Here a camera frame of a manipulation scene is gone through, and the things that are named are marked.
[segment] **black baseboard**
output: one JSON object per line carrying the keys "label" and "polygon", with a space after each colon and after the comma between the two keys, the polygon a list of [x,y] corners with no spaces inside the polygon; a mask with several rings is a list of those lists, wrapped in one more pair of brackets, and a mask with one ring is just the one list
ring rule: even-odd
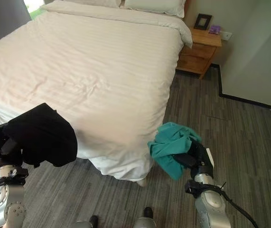
{"label": "black baseboard", "polygon": [[256,101],[252,101],[252,100],[247,100],[247,99],[244,99],[244,98],[240,98],[240,97],[237,97],[237,96],[231,96],[231,95],[223,94],[222,74],[221,74],[220,65],[212,63],[211,67],[214,67],[214,68],[218,69],[219,96],[220,97],[224,97],[224,98],[228,98],[228,99],[232,99],[232,100],[236,100],[236,101],[241,101],[241,102],[245,102],[245,103],[249,103],[249,104],[253,104],[253,105],[258,105],[258,106],[261,106],[261,107],[265,107],[265,108],[271,109],[271,105],[269,105],[269,104],[264,104],[264,103],[260,103],[260,102],[256,102]]}

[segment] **black strap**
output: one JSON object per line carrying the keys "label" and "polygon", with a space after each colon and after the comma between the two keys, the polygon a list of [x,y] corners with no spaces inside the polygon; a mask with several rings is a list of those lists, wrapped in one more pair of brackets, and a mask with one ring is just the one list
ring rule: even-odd
{"label": "black strap", "polygon": [[12,177],[1,177],[0,186],[4,185],[24,185],[26,180],[24,178],[12,178]]}

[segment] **floor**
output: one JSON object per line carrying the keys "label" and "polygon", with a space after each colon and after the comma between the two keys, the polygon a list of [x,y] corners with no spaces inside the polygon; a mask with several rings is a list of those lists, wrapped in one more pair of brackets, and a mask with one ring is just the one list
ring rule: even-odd
{"label": "floor", "polygon": [[[271,110],[218,96],[217,70],[204,80],[178,71],[172,83],[165,122],[198,132],[215,160],[215,180],[246,209],[261,228],[271,228]],[[67,228],[74,221],[100,218],[100,228],[131,228],[145,206],[154,209],[159,228],[198,228],[194,199],[184,192],[186,171],[174,181],[154,166],[148,187],[102,176],[87,160],[62,168],[29,167],[24,227]],[[252,225],[230,205],[233,228]]]}

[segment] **purple object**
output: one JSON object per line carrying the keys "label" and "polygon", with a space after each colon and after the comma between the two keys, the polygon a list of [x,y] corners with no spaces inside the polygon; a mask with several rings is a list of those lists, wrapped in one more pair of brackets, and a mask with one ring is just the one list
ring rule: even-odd
{"label": "purple object", "polygon": [[218,26],[218,25],[212,25],[209,29],[209,33],[212,33],[212,34],[219,34],[221,31],[221,26]]}

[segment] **nightstand drawer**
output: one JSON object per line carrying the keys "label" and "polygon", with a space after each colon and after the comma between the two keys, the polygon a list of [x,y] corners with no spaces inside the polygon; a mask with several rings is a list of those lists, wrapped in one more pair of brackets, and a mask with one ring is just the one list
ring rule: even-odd
{"label": "nightstand drawer", "polygon": [[178,69],[194,70],[196,72],[203,72],[208,59],[196,56],[181,55],[178,60]]}
{"label": "nightstand drawer", "polygon": [[215,52],[216,47],[208,46],[204,44],[193,43],[192,49],[187,46],[184,46],[181,51],[181,55],[185,56],[196,56],[205,59],[210,59]]}

